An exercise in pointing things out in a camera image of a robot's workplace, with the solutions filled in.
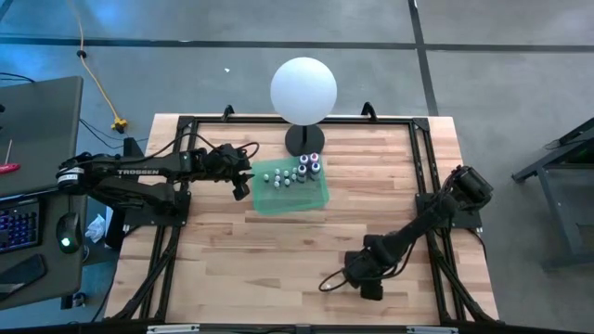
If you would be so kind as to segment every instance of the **keyboard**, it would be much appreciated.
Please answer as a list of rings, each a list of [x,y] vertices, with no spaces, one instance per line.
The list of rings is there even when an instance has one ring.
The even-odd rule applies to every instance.
[[[37,246],[39,234],[39,201],[0,203],[0,254]]]

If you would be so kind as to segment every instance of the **lamp base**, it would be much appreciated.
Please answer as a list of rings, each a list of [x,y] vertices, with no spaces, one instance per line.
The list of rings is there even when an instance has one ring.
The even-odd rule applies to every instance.
[[[317,125],[293,125],[285,135],[285,146],[293,157],[302,154],[321,153],[324,148],[324,133]]]

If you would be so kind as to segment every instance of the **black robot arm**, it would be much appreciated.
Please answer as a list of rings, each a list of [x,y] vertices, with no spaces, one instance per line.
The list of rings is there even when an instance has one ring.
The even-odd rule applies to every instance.
[[[418,238],[449,220],[457,211],[482,208],[491,199],[492,190],[472,167],[458,166],[412,222],[384,236],[365,235],[363,250],[346,252],[342,269],[345,280],[354,288],[361,288],[362,298],[381,300],[381,280],[390,276],[386,273],[395,269]],[[439,250],[430,247],[430,251]]]
[[[197,148],[146,158],[93,156],[85,152],[59,166],[58,188],[71,194],[87,194],[114,209],[149,206],[157,214],[175,214],[180,195],[174,183],[178,182],[231,182],[235,199],[241,200],[250,193],[246,183],[252,177],[242,173],[251,169],[245,147],[224,144],[210,152]],[[123,177],[126,175],[159,175],[167,183],[141,184]]]

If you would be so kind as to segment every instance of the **gray floor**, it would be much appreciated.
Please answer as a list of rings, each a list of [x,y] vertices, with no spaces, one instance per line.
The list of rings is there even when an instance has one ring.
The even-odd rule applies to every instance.
[[[225,41],[414,42],[405,0],[75,1],[88,37]],[[426,43],[594,44],[589,0],[417,0]],[[76,37],[62,0],[15,0],[1,36]],[[427,115],[414,50],[88,47],[89,65],[116,108],[146,137],[155,112],[270,112],[276,68],[319,58],[339,87],[334,113],[371,101],[380,114]],[[112,118],[74,46],[0,45],[0,69],[37,80],[82,75],[83,117],[101,129]],[[594,54],[429,52],[439,114],[453,116],[464,160],[495,187],[482,211],[489,271],[502,320],[517,325],[594,329],[594,266],[546,274],[540,262],[564,251],[536,179],[510,175],[545,154],[543,145],[592,117]],[[79,150],[113,152],[84,129]],[[84,311],[55,302],[0,312],[0,328],[88,321],[107,285],[84,273],[95,299]]]

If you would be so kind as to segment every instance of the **translucent green tray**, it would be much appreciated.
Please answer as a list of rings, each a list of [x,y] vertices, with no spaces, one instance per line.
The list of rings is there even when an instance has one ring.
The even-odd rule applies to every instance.
[[[257,161],[252,163],[253,208],[262,215],[281,214],[323,208],[329,200],[328,186],[324,176],[324,167],[320,157],[320,172],[316,181],[309,175],[305,183],[291,182],[286,187],[284,171],[292,173],[293,167],[299,166],[299,158],[291,157],[275,161]],[[275,169],[280,169],[280,188],[274,186]],[[264,174],[270,176],[270,181],[264,181]]]

